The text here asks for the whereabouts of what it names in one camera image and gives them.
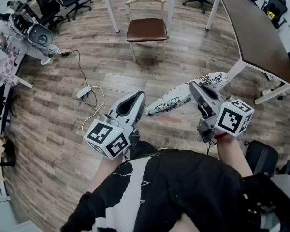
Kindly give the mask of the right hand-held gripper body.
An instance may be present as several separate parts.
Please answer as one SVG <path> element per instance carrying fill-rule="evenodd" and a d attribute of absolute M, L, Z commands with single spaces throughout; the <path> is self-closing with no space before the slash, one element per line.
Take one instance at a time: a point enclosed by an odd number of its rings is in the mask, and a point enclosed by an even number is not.
<path fill-rule="evenodd" d="M 197 130 L 205 143 L 214 138 L 214 129 L 234 137 L 244 132 L 254 109 L 240 99 L 226 100 L 219 91 L 192 82 L 189 89 L 202 113 Z"/>

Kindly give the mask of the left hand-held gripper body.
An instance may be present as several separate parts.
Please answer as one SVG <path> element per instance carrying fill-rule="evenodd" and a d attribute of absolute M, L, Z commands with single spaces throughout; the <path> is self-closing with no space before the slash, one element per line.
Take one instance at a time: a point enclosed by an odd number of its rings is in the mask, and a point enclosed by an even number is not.
<path fill-rule="evenodd" d="M 134 149 L 140 139 L 136 124 L 142 117 L 145 102 L 143 91 L 118 99 L 108 113 L 92 122 L 84 140 L 93 150 L 110 160 L 127 149 Z"/>

